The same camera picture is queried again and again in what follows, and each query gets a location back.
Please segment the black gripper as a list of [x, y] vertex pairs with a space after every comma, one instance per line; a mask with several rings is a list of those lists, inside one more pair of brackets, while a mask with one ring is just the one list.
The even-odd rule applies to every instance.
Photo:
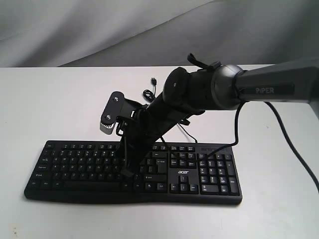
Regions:
[[121, 118], [124, 127], [118, 157], [124, 160], [120, 173], [125, 177], [133, 177], [140, 171], [140, 163], [149, 157], [148, 152], [154, 143], [181, 120], [193, 115], [201, 115], [204, 110], [190, 107], [176, 108], [164, 102], [162, 94], [149, 104], [135, 103], [132, 118]]

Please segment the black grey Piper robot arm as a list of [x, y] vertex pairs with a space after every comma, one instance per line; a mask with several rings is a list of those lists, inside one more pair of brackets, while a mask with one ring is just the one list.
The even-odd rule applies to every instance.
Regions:
[[121, 173], [132, 177], [153, 144], [181, 120], [205, 111], [236, 110], [245, 102], [309, 104], [319, 112], [319, 60], [295, 60], [254, 70], [216, 62], [189, 73], [174, 69], [162, 92], [147, 107], [137, 106], [124, 123], [117, 151]]

